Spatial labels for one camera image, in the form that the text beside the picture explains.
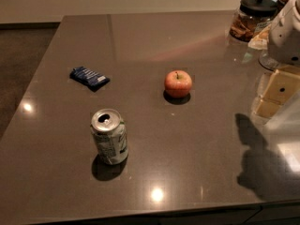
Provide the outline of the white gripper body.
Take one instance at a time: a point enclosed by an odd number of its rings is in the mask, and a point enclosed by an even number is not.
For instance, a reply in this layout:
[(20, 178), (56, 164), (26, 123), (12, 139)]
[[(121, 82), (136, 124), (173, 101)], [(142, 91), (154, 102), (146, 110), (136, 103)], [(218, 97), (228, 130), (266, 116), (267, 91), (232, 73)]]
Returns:
[(268, 53), (279, 63), (300, 65), (300, 0), (289, 0), (272, 21)]

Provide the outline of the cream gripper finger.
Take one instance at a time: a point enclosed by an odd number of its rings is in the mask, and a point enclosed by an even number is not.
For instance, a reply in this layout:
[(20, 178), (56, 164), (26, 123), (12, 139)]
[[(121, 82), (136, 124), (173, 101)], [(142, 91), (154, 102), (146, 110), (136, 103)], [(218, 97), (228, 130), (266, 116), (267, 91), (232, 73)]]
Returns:
[(271, 118), (300, 89), (300, 68), (277, 68), (259, 94), (255, 113)]

